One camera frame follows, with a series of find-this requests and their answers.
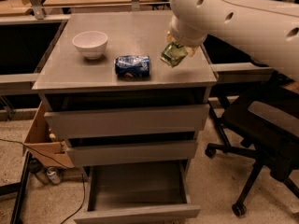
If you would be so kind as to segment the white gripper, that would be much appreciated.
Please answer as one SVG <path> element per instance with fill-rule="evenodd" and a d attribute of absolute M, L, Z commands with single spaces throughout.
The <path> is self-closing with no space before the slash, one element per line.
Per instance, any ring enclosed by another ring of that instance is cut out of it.
<path fill-rule="evenodd" d="M 166 41 L 168 43 L 177 41 L 180 45 L 186 46 L 190 57 L 196 53 L 206 37 L 206 32 L 195 30 L 176 16 L 172 17 L 169 23 L 169 32 L 166 33 Z"/>

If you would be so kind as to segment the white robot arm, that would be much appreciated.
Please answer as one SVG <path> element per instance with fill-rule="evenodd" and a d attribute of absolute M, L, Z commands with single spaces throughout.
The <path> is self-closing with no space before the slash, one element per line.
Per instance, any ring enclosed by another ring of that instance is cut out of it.
<path fill-rule="evenodd" d="M 299 81 L 299 5 L 273 0 L 169 0 L 170 34 L 183 46 L 207 35 Z"/>

